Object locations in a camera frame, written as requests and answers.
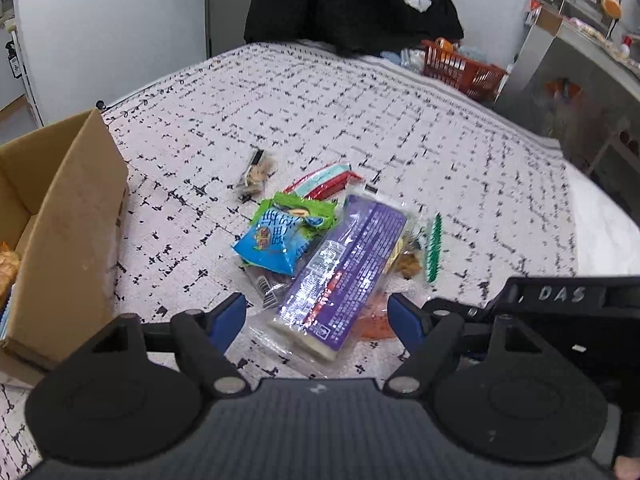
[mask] basket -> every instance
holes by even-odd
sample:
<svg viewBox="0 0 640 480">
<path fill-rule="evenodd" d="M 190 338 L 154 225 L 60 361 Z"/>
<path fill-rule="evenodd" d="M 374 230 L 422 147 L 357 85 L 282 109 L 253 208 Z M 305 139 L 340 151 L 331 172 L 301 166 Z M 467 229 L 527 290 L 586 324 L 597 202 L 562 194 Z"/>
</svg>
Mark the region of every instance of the basket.
<svg viewBox="0 0 640 480">
<path fill-rule="evenodd" d="M 442 50 L 433 41 L 422 40 L 422 47 L 425 76 L 453 86 L 474 101 L 495 100 L 505 70 Z"/>
</svg>

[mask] black garment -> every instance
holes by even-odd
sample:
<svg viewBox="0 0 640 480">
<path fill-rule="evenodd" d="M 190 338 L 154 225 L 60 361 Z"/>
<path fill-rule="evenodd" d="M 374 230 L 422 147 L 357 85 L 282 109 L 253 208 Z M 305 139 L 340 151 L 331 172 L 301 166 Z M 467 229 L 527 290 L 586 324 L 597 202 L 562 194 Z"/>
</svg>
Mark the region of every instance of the black garment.
<svg viewBox="0 0 640 480">
<path fill-rule="evenodd" d="M 403 0 L 251 0 L 244 39 L 324 41 L 342 54 L 399 52 L 421 40 L 464 36 L 451 0 L 419 12 Z"/>
</svg>

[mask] barcode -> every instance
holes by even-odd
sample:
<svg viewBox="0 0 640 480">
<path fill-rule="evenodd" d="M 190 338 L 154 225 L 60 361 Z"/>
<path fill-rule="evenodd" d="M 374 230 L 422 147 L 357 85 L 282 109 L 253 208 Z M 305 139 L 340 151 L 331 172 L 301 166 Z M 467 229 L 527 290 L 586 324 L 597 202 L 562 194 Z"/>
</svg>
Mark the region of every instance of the barcode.
<svg viewBox="0 0 640 480">
<path fill-rule="evenodd" d="M 316 274 L 330 274 L 340 262 L 340 257 L 345 249 L 346 247 L 338 242 L 326 240 L 311 258 L 306 268 Z"/>
<path fill-rule="evenodd" d="M 262 293 L 264 297 L 264 301 L 262 303 L 263 308 L 272 308 L 278 305 L 278 298 L 271 291 L 271 286 L 269 285 L 269 281 L 264 276 L 258 276 L 256 278 L 256 285 L 258 285 L 258 289 Z"/>
</svg>

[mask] cardboard box flap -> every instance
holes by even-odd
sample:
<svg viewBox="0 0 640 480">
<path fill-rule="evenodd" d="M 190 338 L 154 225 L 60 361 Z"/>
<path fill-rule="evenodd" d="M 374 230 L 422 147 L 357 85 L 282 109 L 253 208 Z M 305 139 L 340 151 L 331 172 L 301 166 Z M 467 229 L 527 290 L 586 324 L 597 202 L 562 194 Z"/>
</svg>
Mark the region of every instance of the cardboard box flap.
<svg viewBox="0 0 640 480">
<path fill-rule="evenodd" d="M 69 128 L 79 118 L 84 125 L 33 225 L 14 286 L 12 302 L 18 308 L 12 308 L 7 323 L 12 350 L 41 366 L 68 357 L 111 319 L 103 285 L 127 167 L 96 110 L 60 124 Z M 71 135 L 60 128 L 50 134 Z M 32 191 L 35 201 L 39 191 Z"/>
<path fill-rule="evenodd" d="M 0 164 L 0 242 L 15 249 L 30 217 Z"/>
<path fill-rule="evenodd" d="M 69 147 L 91 112 L 84 112 L 0 146 L 0 166 L 35 215 Z"/>
</svg>

